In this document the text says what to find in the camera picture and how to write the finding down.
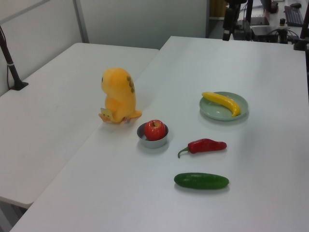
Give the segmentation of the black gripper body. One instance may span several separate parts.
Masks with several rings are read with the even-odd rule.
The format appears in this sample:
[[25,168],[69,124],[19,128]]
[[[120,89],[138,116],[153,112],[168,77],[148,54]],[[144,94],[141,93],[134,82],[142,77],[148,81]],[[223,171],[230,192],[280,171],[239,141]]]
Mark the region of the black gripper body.
[[233,30],[239,17],[239,8],[227,8],[224,17],[224,30]]

